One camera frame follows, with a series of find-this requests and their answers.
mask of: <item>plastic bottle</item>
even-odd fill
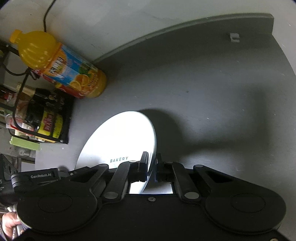
[[[10,41],[18,45],[22,61],[46,77],[93,98],[106,86],[106,75],[90,62],[57,42],[49,33],[33,31],[23,34],[16,29]]]

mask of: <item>storage rack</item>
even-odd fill
[[[5,58],[7,57],[8,53],[9,52],[12,52],[16,55],[19,56],[19,53],[18,51],[11,47],[10,45],[0,41],[0,63],[3,63],[3,61],[5,60]],[[31,71],[28,71],[25,75],[25,78],[21,84],[21,87],[20,87],[20,90],[18,92],[18,95],[17,95],[17,98],[16,98],[16,101],[15,101],[15,105],[13,107],[11,106],[8,106],[6,104],[3,104],[3,103],[0,103],[0,107],[2,108],[5,108],[7,110],[10,110],[12,111],[12,117],[13,117],[13,121],[14,121],[14,124],[15,124],[15,127],[23,132],[23,133],[26,133],[26,134],[29,134],[29,135],[34,135],[36,137],[39,137],[39,138],[43,138],[43,139],[47,139],[47,140],[51,140],[51,141],[55,141],[55,142],[59,142],[59,143],[64,143],[64,144],[68,144],[69,142],[69,137],[68,137],[68,134],[69,134],[69,127],[70,127],[70,122],[71,122],[71,116],[72,116],[72,110],[73,110],[73,104],[74,104],[74,100],[75,100],[75,97],[63,92],[63,91],[60,91],[60,90],[55,90],[55,92],[57,93],[57,99],[58,101],[56,102],[55,106],[53,109],[51,109],[51,111],[53,111],[54,115],[53,115],[53,120],[52,120],[52,125],[51,125],[51,133],[49,136],[47,135],[43,135],[43,134],[40,134],[40,133],[37,133],[35,131],[30,131],[30,130],[27,130],[27,129],[24,129],[22,127],[20,127],[18,124],[17,124],[17,121],[15,119],[15,111],[16,111],[16,107],[17,107],[17,104],[19,102],[19,98],[20,98],[20,93],[22,93],[22,90],[27,82],[27,79],[29,77],[29,75],[31,75],[33,78],[35,78],[36,74],[35,73],[32,73]],[[55,124],[55,121],[56,121],[56,117],[58,115],[58,111],[61,107],[61,99],[64,99],[64,105],[63,105],[63,109],[61,111],[61,113],[59,113],[60,115],[62,115],[63,117],[63,127],[62,127],[62,131],[61,131],[61,134],[59,136],[59,138],[55,138],[53,137],[53,132],[54,132],[54,124]],[[17,138],[20,138],[20,139],[25,139],[27,141],[31,141],[31,142],[39,142],[39,141],[36,141],[36,140],[30,140],[29,137],[28,138],[24,138],[24,137],[19,137],[19,136],[16,136],[14,135],[11,130],[9,130],[9,133],[11,136],[14,136],[14,137],[17,137]]]

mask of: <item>round metal joint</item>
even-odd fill
[[[155,202],[156,201],[156,198],[155,197],[148,197],[148,201]]]
[[[106,192],[104,194],[104,198],[107,198],[107,199],[115,199],[118,197],[118,193],[117,192]]]
[[[200,195],[197,193],[197,192],[187,192],[185,193],[185,198],[188,198],[188,199],[198,199],[200,197]]]

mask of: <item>circular disc cover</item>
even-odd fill
[[[105,121],[83,147],[75,169],[98,164],[117,168],[125,161],[139,161],[143,151],[148,152],[148,175],[151,160],[155,158],[156,135],[151,121],[137,111],[119,113]],[[131,184],[131,194],[140,194],[147,182]]]

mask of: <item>gray table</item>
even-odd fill
[[[272,24],[266,15],[191,24],[101,60],[106,90],[76,101],[69,145],[42,144],[36,168],[74,169],[98,126],[142,111],[164,160],[203,164],[279,193],[287,204],[280,231],[295,240],[296,77]],[[240,33],[240,43],[227,32]],[[150,183],[145,192],[159,190]]]

